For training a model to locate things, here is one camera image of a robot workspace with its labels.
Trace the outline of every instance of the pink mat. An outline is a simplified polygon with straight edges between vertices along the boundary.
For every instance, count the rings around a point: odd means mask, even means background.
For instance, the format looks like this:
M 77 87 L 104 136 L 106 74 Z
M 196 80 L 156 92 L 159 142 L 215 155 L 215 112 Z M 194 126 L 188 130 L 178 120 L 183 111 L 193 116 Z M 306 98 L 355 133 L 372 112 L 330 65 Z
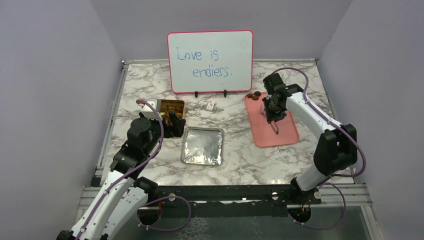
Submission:
M 260 112 L 262 99 L 267 96 L 266 92 L 262 92 L 259 100 L 252 100 L 247 95 L 244 97 L 247 114 L 250 120 L 254 144 L 260 148 L 295 144 L 299 142 L 299 133 L 295 125 L 292 113 L 286 111 L 287 116 L 276 123 L 279 128 L 279 134 L 275 134 L 271 125 L 267 123 L 267 119 Z

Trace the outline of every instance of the white marble surface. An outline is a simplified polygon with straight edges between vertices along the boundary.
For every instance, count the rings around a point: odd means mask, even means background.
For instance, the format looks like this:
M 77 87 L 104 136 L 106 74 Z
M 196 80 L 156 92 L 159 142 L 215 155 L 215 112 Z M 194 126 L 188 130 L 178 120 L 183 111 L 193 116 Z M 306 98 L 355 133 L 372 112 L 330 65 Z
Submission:
M 325 112 L 331 113 L 317 66 L 309 63 L 256 62 L 253 64 L 253 91 L 265 91 L 262 79 L 281 67 L 303 70 L 310 79 L 308 96 Z M 305 85 L 297 72 L 280 72 L 286 84 Z M 105 173 L 114 154 L 126 140 L 127 130 L 138 117 L 136 99 L 178 99 L 187 105 L 186 126 L 224 129 L 224 155 L 220 166 L 185 164 L 181 161 L 182 138 L 165 139 L 160 153 L 142 171 L 159 185 L 253 185 L 288 184 L 313 163 L 317 139 L 296 117 L 300 140 L 296 144 L 259 148 L 253 142 L 248 114 L 244 105 L 246 93 L 176 95 L 171 91 L 168 64 L 130 64 L 123 87 L 118 113 L 105 161 Z M 213 112 L 206 111 L 209 100 L 215 101 Z M 353 183 L 351 178 L 335 178 L 335 183 Z

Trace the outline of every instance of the gray wall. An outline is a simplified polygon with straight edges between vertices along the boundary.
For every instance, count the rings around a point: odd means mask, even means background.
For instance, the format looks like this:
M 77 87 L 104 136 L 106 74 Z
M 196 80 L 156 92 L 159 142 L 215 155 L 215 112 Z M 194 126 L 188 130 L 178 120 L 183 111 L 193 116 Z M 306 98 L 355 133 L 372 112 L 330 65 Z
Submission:
M 424 2 L 353 0 L 318 62 L 338 117 L 358 130 L 387 240 L 424 235 Z
M 56 239 L 90 183 L 120 58 L 88 0 L 0 2 L 0 238 Z
M 255 58 L 319 58 L 351 0 L 91 0 L 124 60 L 167 59 L 167 34 L 251 29 Z

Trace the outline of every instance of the metal tray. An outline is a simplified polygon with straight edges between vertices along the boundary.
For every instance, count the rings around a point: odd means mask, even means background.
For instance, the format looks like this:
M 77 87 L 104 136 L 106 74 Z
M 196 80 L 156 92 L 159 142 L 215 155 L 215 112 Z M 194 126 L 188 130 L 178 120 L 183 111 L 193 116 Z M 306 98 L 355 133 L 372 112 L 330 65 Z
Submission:
M 188 127 L 183 137 L 181 161 L 218 166 L 223 163 L 224 131 L 219 128 Z

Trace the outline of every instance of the table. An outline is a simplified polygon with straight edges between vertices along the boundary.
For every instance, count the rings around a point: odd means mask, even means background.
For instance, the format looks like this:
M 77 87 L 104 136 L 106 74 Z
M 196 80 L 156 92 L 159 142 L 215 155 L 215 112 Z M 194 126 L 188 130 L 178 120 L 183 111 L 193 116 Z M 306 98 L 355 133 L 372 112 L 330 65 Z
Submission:
M 304 62 L 254 62 L 251 92 L 264 92 L 262 83 L 272 71 L 293 67 L 304 71 L 309 79 L 308 96 L 321 109 L 331 115 L 331 108 L 321 82 L 316 63 Z M 304 77 L 295 71 L 280 72 L 284 83 L 305 85 Z M 132 120 L 138 117 L 137 99 L 183 100 L 187 106 L 187 127 L 223 129 L 223 163 L 220 166 L 185 164 L 181 161 L 182 138 L 165 139 L 160 153 L 141 172 L 162 186 L 173 185 L 260 185 L 289 184 L 290 180 L 313 164 L 318 140 L 296 116 L 294 121 L 300 136 L 298 143 L 285 146 L 259 148 L 255 146 L 246 112 L 246 93 L 176 95 L 171 91 L 167 63 L 130 64 L 120 97 L 110 147 L 104 161 L 102 180 L 105 179 L 113 156 L 127 138 Z M 215 102 L 213 112 L 206 111 L 209 100 Z M 351 178 L 336 177 L 333 183 L 353 183 Z

